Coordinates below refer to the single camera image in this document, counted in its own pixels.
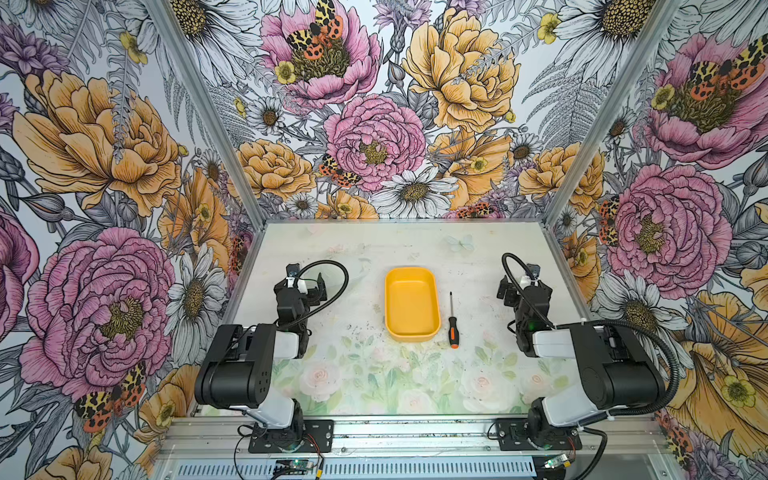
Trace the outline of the right green circuit board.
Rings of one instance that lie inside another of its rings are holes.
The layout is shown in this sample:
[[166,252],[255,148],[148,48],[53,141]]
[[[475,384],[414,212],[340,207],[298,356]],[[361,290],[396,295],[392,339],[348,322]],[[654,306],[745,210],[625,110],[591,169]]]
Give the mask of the right green circuit board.
[[559,468],[567,468],[571,465],[571,460],[569,456],[565,453],[561,453],[557,456],[548,458],[543,463],[544,469],[559,469]]

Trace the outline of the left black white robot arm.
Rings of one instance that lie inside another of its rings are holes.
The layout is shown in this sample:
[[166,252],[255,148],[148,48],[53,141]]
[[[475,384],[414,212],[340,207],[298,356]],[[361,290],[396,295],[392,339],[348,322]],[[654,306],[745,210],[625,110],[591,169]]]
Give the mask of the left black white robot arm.
[[272,373],[280,361],[305,356],[311,336],[307,317],[328,300],[325,281],[289,264],[274,293],[276,321],[217,329],[197,374],[194,398],[201,406],[246,417],[240,434],[249,439],[251,453],[318,451],[312,442],[316,428],[305,421],[298,400],[272,385]]

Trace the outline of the left green circuit board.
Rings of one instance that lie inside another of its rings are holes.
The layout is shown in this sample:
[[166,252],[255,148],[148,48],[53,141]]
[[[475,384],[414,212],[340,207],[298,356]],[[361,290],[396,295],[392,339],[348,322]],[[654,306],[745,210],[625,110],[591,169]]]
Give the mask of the left green circuit board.
[[272,471],[272,478],[286,475],[306,475],[315,471],[318,464],[306,459],[277,460]]

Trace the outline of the aluminium front rail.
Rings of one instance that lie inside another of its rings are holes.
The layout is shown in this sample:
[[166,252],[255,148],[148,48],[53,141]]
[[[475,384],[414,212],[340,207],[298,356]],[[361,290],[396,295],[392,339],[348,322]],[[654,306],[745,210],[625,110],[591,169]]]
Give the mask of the aluminium front rail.
[[[500,456],[490,437],[492,415],[335,417],[327,459],[354,457]],[[243,417],[194,417],[175,421],[158,454],[161,460],[249,459],[249,442],[238,434]],[[662,454],[665,437],[648,416],[623,417],[594,426],[608,436],[605,453]]]

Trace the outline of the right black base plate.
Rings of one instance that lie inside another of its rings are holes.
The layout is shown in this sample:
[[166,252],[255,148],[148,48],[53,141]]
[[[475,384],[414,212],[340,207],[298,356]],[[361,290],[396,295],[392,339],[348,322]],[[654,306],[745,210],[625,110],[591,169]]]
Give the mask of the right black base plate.
[[578,451],[582,442],[576,429],[531,426],[523,418],[501,418],[495,421],[495,439],[501,451]]

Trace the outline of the green circuit board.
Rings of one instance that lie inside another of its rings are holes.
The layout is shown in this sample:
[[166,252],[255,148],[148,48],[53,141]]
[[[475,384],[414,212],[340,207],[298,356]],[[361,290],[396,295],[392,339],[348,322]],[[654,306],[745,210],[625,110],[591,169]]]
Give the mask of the green circuit board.
[[315,471],[318,464],[306,459],[277,460],[272,471],[272,478],[286,475],[306,475]]
[[567,468],[571,465],[571,460],[569,456],[565,453],[561,453],[557,456],[548,458],[543,463],[544,469],[559,469],[559,468]]

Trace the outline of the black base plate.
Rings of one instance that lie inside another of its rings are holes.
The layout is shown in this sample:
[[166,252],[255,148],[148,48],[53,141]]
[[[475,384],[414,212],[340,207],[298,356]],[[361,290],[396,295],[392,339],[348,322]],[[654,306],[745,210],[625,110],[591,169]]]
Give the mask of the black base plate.
[[523,418],[501,418],[495,421],[495,439],[501,451],[578,451],[582,442],[576,429],[531,426]]
[[251,435],[251,454],[329,453],[332,449],[335,422],[303,420],[284,429],[270,429]]

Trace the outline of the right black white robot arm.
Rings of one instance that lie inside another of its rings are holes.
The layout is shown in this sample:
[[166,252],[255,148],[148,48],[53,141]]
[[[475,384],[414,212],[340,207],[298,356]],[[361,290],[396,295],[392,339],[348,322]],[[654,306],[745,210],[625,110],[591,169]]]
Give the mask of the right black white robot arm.
[[616,416],[653,413],[674,396],[679,375],[664,380],[638,339],[655,341],[653,332],[617,320],[554,325],[546,317],[552,289],[531,266],[519,280],[504,269],[497,298],[514,312],[507,329],[518,350],[528,358],[573,360],[577,379],[557,394],[532,400],[524,421],[499,421],[500,444],[575,446],[580,429]]

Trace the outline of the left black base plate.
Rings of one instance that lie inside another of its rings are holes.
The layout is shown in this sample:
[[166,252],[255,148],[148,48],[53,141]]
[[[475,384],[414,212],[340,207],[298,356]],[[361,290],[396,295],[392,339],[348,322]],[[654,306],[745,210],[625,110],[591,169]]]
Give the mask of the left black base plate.
[[270,429],[251,435],[251,454],[329,453],[332,449],[335,422],[303,420],[284,429]]

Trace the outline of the yellow plastic bin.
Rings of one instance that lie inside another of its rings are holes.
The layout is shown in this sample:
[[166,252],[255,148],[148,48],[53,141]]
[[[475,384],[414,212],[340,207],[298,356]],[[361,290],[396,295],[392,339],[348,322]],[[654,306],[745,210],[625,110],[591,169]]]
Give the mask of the yellow plastic bin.
[[431,340],[441,328],[434,274],[423,267],[398,267],[385,278],[385,325],[400,342]]

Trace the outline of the orange black handled screwdriver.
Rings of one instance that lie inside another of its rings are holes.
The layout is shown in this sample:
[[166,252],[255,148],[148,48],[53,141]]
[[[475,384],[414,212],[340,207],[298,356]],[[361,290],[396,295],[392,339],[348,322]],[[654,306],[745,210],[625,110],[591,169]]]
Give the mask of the orange black handled screwdriver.
[[453,293],[449,293],[449,303],[450,303],[450,315],[448,318],[449,322],[449,345],[452,349],[458,349],[460,346],[460,332],[458,329],[458,322],[457,317],[454,314],[454,301],[453,301]]

